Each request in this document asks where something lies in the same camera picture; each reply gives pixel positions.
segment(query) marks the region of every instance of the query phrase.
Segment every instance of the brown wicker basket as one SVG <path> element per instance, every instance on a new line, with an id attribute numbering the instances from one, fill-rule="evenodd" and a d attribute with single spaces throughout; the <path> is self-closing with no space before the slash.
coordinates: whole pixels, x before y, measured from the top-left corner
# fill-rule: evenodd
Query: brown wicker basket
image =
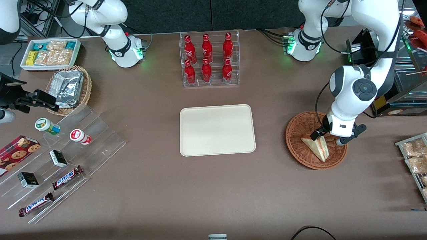
<path id="1" fill-rule="evenodd" d="M 82 109 L 84 106 L 87 105 L 87 103 L 89 102 L 89 98 L 91 97 L 91 90 L 92 90 L 91 76 L 89 76 L 88 72 L 80 66 L 67 67 L 59 70 L 58 72 L 66 72 L 71 70 L 79 70 L 85 75 L 85 78 L 83 79 L 82 91 L 80 92 L 79 105 L 76 107 L 76 108 Z M 53 80 L 53 76 L 50 78 L 50 81 L 47 84 L 46 92 L 49 92 L 50 85 L 52 84 L 52 80 Z M 48 109 L 48 111 L 52 114 L 61 115 L 65 117 L 76 108 L 60 108 L 58 112 L 54 112 L 50 109 Z"/>
<path id="2" fill-rule="evenodd" d="M 324 116 L 324 113 L 319 112 L 320 119 Z M 318 159 L 307 145 L 301 141 L 303 135 L 310 135 L 318 127 L 320 127 L 320 124 L 317 121 L 315 111 L 302 112 L 296 115 L 286 127 L 286 145 L 295 159 L 304 166 L 317 170 L 336 167 L 343 161 L 347 154 L 347 145 L 338 146 L 336 144 L 338 137 L 329 133 L 324 136 L 329 151 L 329 157 L 326 159 L 326 162 Z"/>

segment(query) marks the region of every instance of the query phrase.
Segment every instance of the white container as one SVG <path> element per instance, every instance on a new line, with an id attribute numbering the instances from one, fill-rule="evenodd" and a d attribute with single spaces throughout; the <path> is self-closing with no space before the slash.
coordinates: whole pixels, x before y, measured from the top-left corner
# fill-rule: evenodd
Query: white container
<path id="1" fill-rule="evenodd" d="M 39 118 L 35 122 L 34 127 L 35 127 L 35 129 L 37 129 L 41 132 L 48 132 L 52 135 L 58 134 L 59 131 L 61 130 L 60 126 L 52 123 L 52 121 L 50 121 L 49 119 L 47 119 L 45 117 Z"/>
<path id="2" fill-rule="evenodd" d="M 32 51 L 32 48 L 34 46 L 34 44 L 38 44 L 38 43 L 45 43 L 45 42 L 49 42 L 49 41 L 68 41 L 68 42 L 75 42 L 76 45 L 74 46 L 73 49 L 73 54 L 71 55 L 71 60 L 70 63 L 68 65 L 26 65 L 26 59 L 28 57 L 28 53 L 30 51 Z M 27 71 L 54 71 L 54 70 L 59 70 L 62 68 L 66 68 L 66 67 L 72 67 L 74 66 L 74 63 L 76 62 L 77 59 L 77 55 L 79 53 L 80 50 L 80 41 L 75 39 L 75 38 L 50 38 L 50 39 L 37 39 L 37 40 L 31 40 L 28 43 L 27 49 L 25 50 L 25 54 L 24 57 L 22 58 L 21 61 L 21 68 Z"/>
<path id="3" fill-rule="evenodd" d="M 83 145 L 88 145 L 92 142 L 92 138 L 80 129 L 74 129 L 71 131 L 70 139 Z"/>

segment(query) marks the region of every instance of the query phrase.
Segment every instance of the table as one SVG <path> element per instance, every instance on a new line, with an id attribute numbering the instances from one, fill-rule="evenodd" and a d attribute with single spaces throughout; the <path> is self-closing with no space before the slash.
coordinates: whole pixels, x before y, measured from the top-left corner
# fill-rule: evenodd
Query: table
<path id="1" fill-rule="evenodd" d="M 330 28 L 326 37 L 344 49 L 360 26 Z M 290 239 L 302 226 L 327 229 L 337 239 L 423 239 L 422 197 L 394 143 L 426 131 L 426 117 L 361 115 L 368 130 L 351 141 L 335 169 L 310 170 L 284 142 L 289 120 L 314 109 L 319 90 L 345 63 L 323 46 L 310 62 L 284 56 L 256 31 L 240 30 L 238 87 L 184 89 L 179 34 L 154 35 L 147 59 L 118 67 L 100 38 L 82 38 L 77 64 L 93 81 L 89 105 L 128 143 L 93 178 L 36 225 L 6 210 L 0 198 L 0 239 Z M 45 89 L 52 72 L 22 71 L 24 89 Z M 332 96 L 325 92 L 319 109 Z M 183 108 L 248 104 L 257 148 L 253 153 L 183 157 L 179 113 Z M 35 120 L 46 109 L 17 112 L 0 125 L 0 146 L 18 135 L 41 137 Z M 315 239 L 328 239 L 307 231 Z"/>

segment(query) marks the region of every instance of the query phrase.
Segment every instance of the red bottle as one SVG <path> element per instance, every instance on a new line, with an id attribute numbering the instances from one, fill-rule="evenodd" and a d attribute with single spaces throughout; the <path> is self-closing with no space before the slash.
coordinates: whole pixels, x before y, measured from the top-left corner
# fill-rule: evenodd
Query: red bottle
<path id="1" fill-rule="evenodd" d="M 231 81 L 231 72 L 233 68 L 230 66 L 230 59 L 224 61 L 225 65 L 222 67 L 222 82 L 229 84 Z"/>
<path id="2" fill-rule="evenodd" d="M 187 59 L 191 61 L 191 64 L 194 65 L 197 63 L 196 48 L 194 47 L 194 44 L 191 42 L 190 35 L 186 35 L 184 39 L 185 39 L 185 54 L 187 55 Z"/>
<path id="3" fill-rule="evenodd" d="M 203 34 L 203 57 L 207 58 L 209 63 L 214 61 L 214 50 L 211 41 L 209 41 L 209 34 Z"/>
<path id="4" fill-rule="evenodd" d="M 206 83 L 210 83 L 212 80 L 212 67 L 209 64 L 209 60 L 207 58 L 203 59 L 202 72 L 203 72 L 203 81 Z"/>
<path id="5" fill-rule="evenodd" d="M 224 53 L 224 62 L 226 59 L 233 61 L 233 42 L 231 41 L 231 33 L 225 34 L 225 41 L 222 45 L 222 52 Z"/>
<path id="6" fill-rule="evenodd" d="M 196 71 L 194 70 L 193 66 L 191 66 L 190 60 L 185 60 L 185 77 L 187 78 L 187 82 L 190 85 L 196 84 Z"/>

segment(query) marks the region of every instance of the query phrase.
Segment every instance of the foil-wrapped package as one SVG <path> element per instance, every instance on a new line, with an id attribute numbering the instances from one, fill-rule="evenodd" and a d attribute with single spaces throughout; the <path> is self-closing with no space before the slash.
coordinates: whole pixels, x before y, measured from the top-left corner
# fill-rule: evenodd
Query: foil-wrapped package
<path id="1" fill-rule="evenodd" d="M 58 72 L 52 79 L 49 94 L 56 97 L 60 108 L 75 108 L 79 104 L 84 74 L 79 70 Z"/>

